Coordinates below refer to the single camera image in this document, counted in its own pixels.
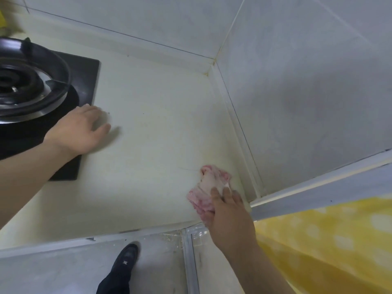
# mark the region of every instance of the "pink cleaning cloth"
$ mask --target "pink cleaning cloth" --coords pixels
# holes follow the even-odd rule
[[[189,191],[187,198],[198,215],[202,216],[206,211],[215,211],[211,201],[211,189],[216,187],[222,196],[223,188],[230,187],[231,174],[215,165],[204,165],[200,172],[202,179],[196,187]]]

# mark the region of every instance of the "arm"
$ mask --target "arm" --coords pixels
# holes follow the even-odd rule
[[[215,245],[223,252],[246,294],[294,294],[289,284],[259,247],[251,216],[241,196],[229,188],[211,190],[215,213],[207,212],[202,220]]]
[[[92,131],[101,113],[88,104],[77,107],[48,131],[40,145],[0,161],[0,228],[65,163],[98,145],[110,130],[104,124]]]

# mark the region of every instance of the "black shoe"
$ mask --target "black shoe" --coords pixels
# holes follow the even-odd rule
[[[117,259],[115,260],[111,271],[114,271],[116,269],[121,269],[121,270],[125,269],[125,270],[129,270],[130,272],[134,267],[134,265],[136,264],[139,251],[140,250],[139,250],[138,243],[131,242],[129,245],[127,245],[125,248],[122,249]]]

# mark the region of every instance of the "yellow object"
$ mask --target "yellow object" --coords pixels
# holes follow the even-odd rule
[[[259,245],[302,294],[392,293],[392,194],[255,227]]]
[[[7,27],[6,19],[4,18],[3,14],[0,12],[0,28]]]

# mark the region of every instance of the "kitchen countertop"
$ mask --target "kitchen countertop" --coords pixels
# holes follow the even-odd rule
[[[25,38],[18,34],[16,38]],[[0,230],[0,249],[197,221],[187,201],[199,168],[216,164],[243,192],[232,124],[206,75],[38,34],[32,42],[101,61],[94,105],[112,124],[74,182],[48,182]]]

